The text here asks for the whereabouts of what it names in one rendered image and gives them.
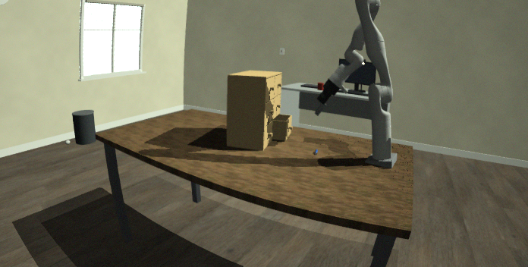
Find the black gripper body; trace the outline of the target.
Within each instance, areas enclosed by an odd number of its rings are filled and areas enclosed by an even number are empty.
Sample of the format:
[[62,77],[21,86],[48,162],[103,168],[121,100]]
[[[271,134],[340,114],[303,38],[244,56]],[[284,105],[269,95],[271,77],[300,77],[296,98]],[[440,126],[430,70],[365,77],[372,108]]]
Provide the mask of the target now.
[[325,89],[320,93],[317,99],[324,105],[328,98],[331,95],[334,96],[337,91],[339,91],[339,89],[341,89],[345,94],[347,94],[348,91],[342,86],[344,82],[345,79],[343,79],[340,75],[334,72],[323,85]]

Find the tan wooden chest of drawers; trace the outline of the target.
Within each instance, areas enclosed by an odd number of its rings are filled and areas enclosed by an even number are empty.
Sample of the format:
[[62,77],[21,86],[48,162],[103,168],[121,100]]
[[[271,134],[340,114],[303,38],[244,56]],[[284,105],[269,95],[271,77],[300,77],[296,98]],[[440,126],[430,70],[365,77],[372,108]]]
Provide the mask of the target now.
[[266,102],[277,96],[266,101],[266,78],[278,74],[282,72],[245,71],[228,75],[227,146],[264,150]]

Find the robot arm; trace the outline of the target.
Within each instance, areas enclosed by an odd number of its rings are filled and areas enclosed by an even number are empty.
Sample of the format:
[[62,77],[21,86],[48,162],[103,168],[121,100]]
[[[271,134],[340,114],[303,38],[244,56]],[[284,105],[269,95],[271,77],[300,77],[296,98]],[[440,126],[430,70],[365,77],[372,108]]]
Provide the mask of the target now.
[[[344,57],[349,65],[340,64],[335,71],[347,79],[363,64],[363,56],[356,50],[363,50],[379,73],[380,83],[369,85],[369,110],[372,118],[372,158],[391,159],[391,115],[382,110],[381,104],[390,103],[393,98],[391,78],[382,34],[373,21],[380,8],[380,0],[355,0],[360,24],[354,31]],[[365,41],[365,42],[364,42]]]

